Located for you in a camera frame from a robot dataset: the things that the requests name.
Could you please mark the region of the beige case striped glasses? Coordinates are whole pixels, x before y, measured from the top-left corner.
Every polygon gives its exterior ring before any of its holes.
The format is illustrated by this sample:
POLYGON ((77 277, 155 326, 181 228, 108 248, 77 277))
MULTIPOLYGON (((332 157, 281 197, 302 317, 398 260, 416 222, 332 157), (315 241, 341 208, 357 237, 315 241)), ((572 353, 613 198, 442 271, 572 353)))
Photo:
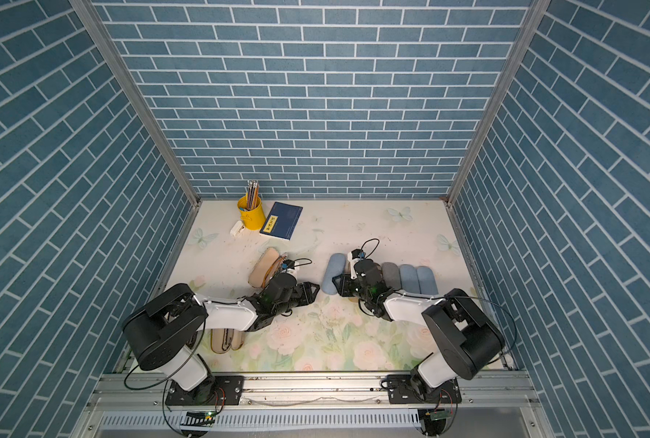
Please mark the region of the beige case striped glasses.
POLYGON ((275 248, 269 247, 255 264, 248 277, 248 284, 252 288, 264 288, 270 279, 281 270, 285 255, 281 255, 275 248))

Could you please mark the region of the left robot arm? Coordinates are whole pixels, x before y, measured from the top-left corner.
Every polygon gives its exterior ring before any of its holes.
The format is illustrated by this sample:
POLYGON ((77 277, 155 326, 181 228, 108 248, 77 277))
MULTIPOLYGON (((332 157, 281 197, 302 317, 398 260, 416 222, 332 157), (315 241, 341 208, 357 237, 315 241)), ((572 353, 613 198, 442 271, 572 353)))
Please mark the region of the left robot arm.
POLYGON ((275 317, 312 304, 319 290, 319 285, 299 283, 286 272, 272 277, 260 293, 228 302, 197 295, 180 283, 129 315, 122 332, 141 370, 160 370, 191 392, 212 379, 208 366, 188 347, 195 333, 262 330, 275 317))

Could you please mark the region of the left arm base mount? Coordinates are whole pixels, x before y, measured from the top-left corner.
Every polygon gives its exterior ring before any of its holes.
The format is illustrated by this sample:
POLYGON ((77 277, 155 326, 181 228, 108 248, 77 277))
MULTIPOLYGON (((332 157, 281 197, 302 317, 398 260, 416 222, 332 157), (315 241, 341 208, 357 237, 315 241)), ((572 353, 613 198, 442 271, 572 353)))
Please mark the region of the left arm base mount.
POLYGON ((239 405, 244 383, 242 375, 211 375, 190 391, 178 383, 171 383, 165 404, 171 407, 215 405, 218 408, 239 405))

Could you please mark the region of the blue case yellow glasses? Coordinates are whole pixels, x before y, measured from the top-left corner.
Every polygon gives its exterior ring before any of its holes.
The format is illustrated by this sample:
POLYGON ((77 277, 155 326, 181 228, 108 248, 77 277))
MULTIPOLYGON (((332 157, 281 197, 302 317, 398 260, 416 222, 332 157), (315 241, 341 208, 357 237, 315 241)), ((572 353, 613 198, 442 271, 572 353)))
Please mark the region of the blue case yellow glasses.
POLYGON ((417 268, 412 265, 399 266, 401 289, 407 293, 420 294, 420 281, 417 274, 417 268))

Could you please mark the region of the blue case orange glasses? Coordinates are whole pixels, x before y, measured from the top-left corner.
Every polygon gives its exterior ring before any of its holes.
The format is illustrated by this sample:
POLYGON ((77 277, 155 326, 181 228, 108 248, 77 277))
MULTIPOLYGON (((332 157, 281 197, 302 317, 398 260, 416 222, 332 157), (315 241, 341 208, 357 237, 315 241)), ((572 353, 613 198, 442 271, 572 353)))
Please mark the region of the blue case orange glasses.
POLYGON ((332 279, 340 276, 344 272, 346 263, 347 257, 343 253, 335 253, 330 257, 321 282, 321 290, 323 293, 337 295, 338 290, 332 279))

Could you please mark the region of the blue case white glasses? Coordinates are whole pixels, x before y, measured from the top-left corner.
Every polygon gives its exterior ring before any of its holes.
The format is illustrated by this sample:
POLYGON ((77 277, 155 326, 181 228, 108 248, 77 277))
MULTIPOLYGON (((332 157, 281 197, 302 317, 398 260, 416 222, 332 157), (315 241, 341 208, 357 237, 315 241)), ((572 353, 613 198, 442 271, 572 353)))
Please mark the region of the blue case white glasses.
POLYGON ((422 295, 437 296, 439 294, 434 272, 428 266, 418 266, 416 275, 422 295))

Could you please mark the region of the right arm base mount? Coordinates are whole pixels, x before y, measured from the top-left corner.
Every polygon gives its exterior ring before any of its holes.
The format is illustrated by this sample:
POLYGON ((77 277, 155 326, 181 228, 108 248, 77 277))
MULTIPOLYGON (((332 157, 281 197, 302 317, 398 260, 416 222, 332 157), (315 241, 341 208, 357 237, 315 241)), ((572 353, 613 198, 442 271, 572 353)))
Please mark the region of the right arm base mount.
POLYGON ((454 405, 461 403, 462 396, 456 379, 432 388, 418 376, 389 374, 381 381, 381 388, 388 394, 390 404, 432 403, 454 405))

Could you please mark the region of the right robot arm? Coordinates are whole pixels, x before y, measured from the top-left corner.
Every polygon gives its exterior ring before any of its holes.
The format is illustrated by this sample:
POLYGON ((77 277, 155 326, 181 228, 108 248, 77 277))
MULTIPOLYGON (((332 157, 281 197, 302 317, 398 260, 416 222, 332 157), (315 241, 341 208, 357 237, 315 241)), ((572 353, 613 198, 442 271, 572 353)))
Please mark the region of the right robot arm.
POLYGON ((369 258, 348 262, 349 270, 331 278, 343 297, 355 297, 376 318, 425 327, 436 347, 411 372, 419 396, 457 377, 473 379, 505 348, 492 320, 463 290, 436 295, 434 273, 426 266, 396 266, 369 258))

